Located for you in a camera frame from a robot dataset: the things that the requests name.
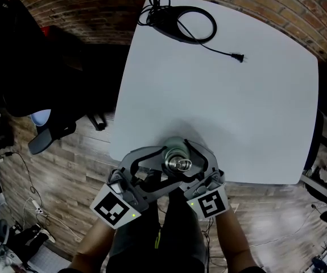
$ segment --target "black pants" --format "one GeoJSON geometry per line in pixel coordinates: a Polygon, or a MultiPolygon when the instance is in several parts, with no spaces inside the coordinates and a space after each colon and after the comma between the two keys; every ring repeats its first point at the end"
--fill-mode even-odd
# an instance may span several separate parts
{"type": "Polygon", "coordinates": [[[39,227],[34,225],[22,231],[20,234],[10,237],[6,246],[10,248],[23,263],[27,263],[38,252],[41,245],[48,240],[46,234],[37,235],[38,232],[39,227]],[[37,237],[27,246],[26,243],[36,235],[37,237]]]}
{"type": "Polygon", "coordinates": [[[161,229],[159,246],[155,249],[159,229],[157,202],[153,202],[139,218],[117,230],[109,252],[110,258],[128,251],[129,254],[144,255],[147,260],[156,251],[169,258],[185,256],[205,263],[206,248],[197,215],[187,205],[181,189],[169,194],[169,206],[161,229]]]}

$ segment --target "white table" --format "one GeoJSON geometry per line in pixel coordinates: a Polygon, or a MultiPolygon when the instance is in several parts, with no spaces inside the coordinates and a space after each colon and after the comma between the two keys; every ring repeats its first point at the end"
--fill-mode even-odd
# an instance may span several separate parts
{"type": "MultiPolygon", "coordinates": [[[[137,26],[111,157],[122,160],[131,150],[178,135],[211,149],[227,181],[297,183],[316,119],[317,59],[280,31],[238,11],[202,0],[172,0],[178,5],[211,13],[218,31],[206,45],[242,53],[247,62],[137,26]]],[[[201,17],[182,19],[199,38],[208,27],[201,17]]]]}

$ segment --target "brick wall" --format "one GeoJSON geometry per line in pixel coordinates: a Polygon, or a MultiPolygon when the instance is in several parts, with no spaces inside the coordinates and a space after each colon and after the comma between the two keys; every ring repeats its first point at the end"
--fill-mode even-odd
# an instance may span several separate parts
{"type": "MultiPolygon", "coordinates": [[[[130,44],[144,0],[21,0],[40,26],[57,25],[90,43],[130,44]]],[[[327,0],[208,0],[282,31],[327,59],[327,0]]]]}

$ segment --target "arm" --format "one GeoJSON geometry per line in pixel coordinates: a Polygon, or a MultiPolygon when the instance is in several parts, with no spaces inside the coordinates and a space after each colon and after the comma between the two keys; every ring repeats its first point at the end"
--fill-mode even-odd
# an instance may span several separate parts
{"type": "Polygon", "coordinates": [[[218,239],[231,273],[239,273],[248,267],[257,266],[250,253],[247,238],[230,208],[216,216],[218,239]]]}
{"type": "Polygon", "coordinates": [[[100,218],[90,228],[77,248],[69,268],[82,273],[99,273],[113,243],[115,230],[100,218]]]}

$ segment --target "white sneaker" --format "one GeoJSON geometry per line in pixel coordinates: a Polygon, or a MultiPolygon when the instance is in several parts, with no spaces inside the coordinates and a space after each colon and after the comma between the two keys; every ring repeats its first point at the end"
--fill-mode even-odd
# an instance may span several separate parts
{"type": "Polygon", "coordinates": [[[39,231],[39,233],[40,233],[40,234],[45,234],[45,235],[47,235],[47,236],[48,236],[48,239],[49,239],[52,243],[55,243],[55,242],[56,242],[55,238],[54,238],[53,236],[51,236],[51,234],[49,233],[48,230],[41,229],[41,230],[39,231]]]}

